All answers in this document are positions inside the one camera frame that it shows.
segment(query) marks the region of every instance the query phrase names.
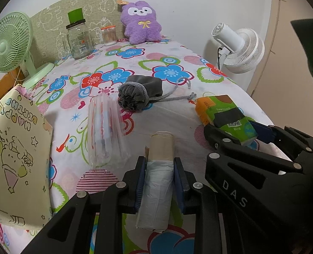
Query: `white wall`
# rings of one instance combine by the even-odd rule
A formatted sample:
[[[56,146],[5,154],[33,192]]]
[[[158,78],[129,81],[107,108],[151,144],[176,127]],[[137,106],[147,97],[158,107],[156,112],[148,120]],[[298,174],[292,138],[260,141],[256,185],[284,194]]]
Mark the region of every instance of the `white wall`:
[[[0,18],[13,11],[22,11],[31,17],[58,1],[60,0],[11,0]],[[264,39],[271,9],[271,0],[145,1],[156,10],[164,35],[181,42],[213,64],[216,62],[218,45],[211,39],[210,33],[217,23],[227,23],[232,29],[252,28]],[[229,75],[246,90],[253,72]]]

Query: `glass mug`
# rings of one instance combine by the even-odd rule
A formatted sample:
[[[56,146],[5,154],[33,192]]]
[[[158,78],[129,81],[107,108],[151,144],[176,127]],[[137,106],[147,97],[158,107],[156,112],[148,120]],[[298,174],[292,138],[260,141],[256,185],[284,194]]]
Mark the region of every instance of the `glass mug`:
[[[92,40],[85,22],[86,20],[82,19],[66,26],[66,38],[70,49],[67,47],[66,38],[63,38],[62,44],[64,45],[65,52],[70,52],[74,59],[86,57],[90,55],[93,50]]]

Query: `floral bedsheet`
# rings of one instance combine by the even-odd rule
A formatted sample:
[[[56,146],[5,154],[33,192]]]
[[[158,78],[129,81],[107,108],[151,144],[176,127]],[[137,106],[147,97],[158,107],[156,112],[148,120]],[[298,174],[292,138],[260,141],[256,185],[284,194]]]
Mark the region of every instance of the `floral bedsheet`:
[[[191,92],[197,97],[227,94],[245,115],[263,124],[272,124],[247,93],[223,72],[167,37],[158,43],[140,45],[130,45],[122,39],[113,46],[95,46],[90,56],[80,60],[63,58],[55,62],[54,69],[29,93],[54,127],[49,162],[50,199],[54,213],[77,191],[103,191],[121,180],[126,171],[134,168],[138,156],[144,155],[146,142],[156,131],[174,134],[176,156],[181,158],[185,170],[193,172],[198,181],[207,184],[205,163],[211,148],[194,110],[195,103],[188,100],[154,103],[139,113],[122,110],[130,159],[114,173],[89,170],[86,144],[89,101],[99,94],[117,95],[118,87],[133,74],[162,79],[164,92],[171,90],[178,78],[187,77],[192,88],[181,83],[173,96]],[[285,157],[274,145],[257,140],[249,147]],[[195,216],[182,215],[174,201],[169,227],[164,233],[136,229],[135,223],[135,215],[123,215],[124,254],[193,253]],[[18,254],[37,233],[0,225],[0,243],[8,253]],[[94,250],[94,239],[95,236],[90,253]]]

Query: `beige door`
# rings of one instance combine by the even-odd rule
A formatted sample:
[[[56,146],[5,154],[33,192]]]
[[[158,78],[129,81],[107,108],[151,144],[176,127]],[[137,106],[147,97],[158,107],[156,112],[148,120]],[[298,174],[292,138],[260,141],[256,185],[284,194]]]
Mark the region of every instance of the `beige door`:
[[[313,136],[313,78],[290,23],[307,18],[313,18],[313,9],[306,0],[280,1],[271,52],[251,96],[276,126]]]

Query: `wooden bed frame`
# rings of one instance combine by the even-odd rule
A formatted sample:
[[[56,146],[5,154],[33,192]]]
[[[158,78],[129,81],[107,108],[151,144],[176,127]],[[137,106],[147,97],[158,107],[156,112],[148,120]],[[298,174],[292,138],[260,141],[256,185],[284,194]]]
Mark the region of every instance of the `wooden bed frame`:
[[[22,84],[22,81],[19,80],[23,80],[25,77],[22,74],[20,67],[17,67],[15,70],[12,70],[11,72],[5,74],[1,79],[0,79],[0,99],[7,93],[10,91],[10,89],[13,88],[15,79],[13,77],[18,77],[18,80],[16,82],[16,84],[20,83]]]

